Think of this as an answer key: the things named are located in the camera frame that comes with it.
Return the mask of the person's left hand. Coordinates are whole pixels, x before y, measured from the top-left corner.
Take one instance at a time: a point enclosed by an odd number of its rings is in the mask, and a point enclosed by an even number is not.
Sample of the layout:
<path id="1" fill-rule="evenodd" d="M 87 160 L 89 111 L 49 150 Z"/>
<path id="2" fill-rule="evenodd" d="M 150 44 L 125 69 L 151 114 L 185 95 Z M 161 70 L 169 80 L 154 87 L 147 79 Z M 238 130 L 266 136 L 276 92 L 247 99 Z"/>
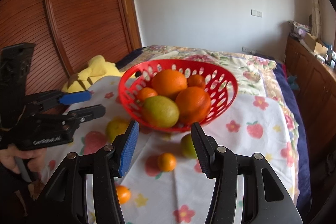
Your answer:
<path id="1" fill-rule="evenodd" d="M 14 173 L 20 174 L 21 171 L 15 161 L 15 158 L 17 157 L 22 160 L 28 160 L 27 166 L 31 172 L 39 172 L 45 166 L 46 152 L 46 148 L 32 151 L 20 151 L 15 145 L 11 144 L 7 149 L 1 149 L 1 164 Z"/>

